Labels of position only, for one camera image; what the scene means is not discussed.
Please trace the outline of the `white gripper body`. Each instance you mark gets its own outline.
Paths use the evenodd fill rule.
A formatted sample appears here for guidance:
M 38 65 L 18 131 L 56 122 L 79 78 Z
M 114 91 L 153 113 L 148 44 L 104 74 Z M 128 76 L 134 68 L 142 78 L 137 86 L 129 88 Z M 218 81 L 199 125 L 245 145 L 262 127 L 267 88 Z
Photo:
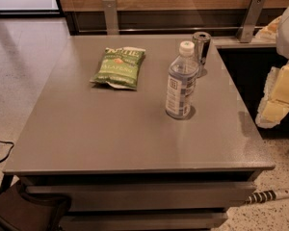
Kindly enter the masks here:
M 255 119 L 256 125 L 260 128 L 271 129 L 271 128 L 273 128 L 279 124 L 279 123 L 270 122 L 268 120 L 265 120 L 261 116 L 261 112 L 263 110 L 263 102 L 265 100 L 273 101 L 271 98 L 271 93 L 272 93 L 273 88 L 276 84 L 276 79 L 277 79 L 278 73 L 279 73 L 279 69 L 277 67 L 273 66 L 271 68 L 270 72 L 268 73 L 267 78 L 266 78 L 265 86 L 263 89 L 264 96 L 260 100 L 259 106 L 257 108 L 256 119 Z

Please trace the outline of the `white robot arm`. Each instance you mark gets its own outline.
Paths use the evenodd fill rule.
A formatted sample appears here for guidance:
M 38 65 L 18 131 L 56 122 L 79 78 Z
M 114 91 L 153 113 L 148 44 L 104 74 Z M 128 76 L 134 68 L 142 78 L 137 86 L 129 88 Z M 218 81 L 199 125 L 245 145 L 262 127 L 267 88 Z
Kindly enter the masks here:
M 271 67 L 263 89 L 264 95 L 257 108 L 256 125 L 271 129 L 279 125 L 289 113 L 289 7 L 260 30 L 256 37 L 275 39 L 277 54 L 288 60 L 281 68 Z

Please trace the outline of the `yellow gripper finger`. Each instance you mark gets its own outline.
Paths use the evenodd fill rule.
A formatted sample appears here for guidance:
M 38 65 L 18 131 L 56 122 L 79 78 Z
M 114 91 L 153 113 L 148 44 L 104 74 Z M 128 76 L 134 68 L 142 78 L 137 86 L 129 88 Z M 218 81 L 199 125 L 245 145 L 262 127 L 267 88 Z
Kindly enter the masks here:
M 284 65 L 278 72 L 269 99 L 289 107 L 289 64 Z
M 285 103 L 265 100 L 261 116 L 270 122 L 280 123 L 289 113 L 289 106 Z

